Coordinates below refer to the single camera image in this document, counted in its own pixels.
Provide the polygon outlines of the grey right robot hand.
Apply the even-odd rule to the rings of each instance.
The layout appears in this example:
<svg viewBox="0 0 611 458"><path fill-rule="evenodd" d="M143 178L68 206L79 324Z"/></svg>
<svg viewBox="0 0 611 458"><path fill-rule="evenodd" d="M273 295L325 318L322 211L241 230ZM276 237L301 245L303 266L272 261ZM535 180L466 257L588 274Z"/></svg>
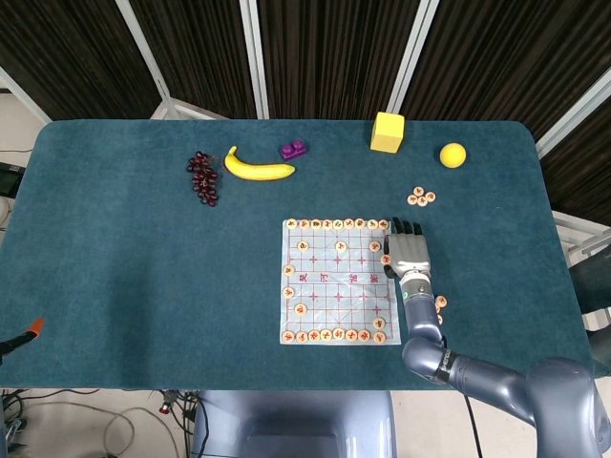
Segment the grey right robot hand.
<svg viewBox="0 0 611 458"><path fill-rule="evenodd" d="M408 273L431 276L431 260L422 226L399 218L392 220L392 232L385 236L384 254L390 263L384 266L389 279L401 280Z"/></svg>

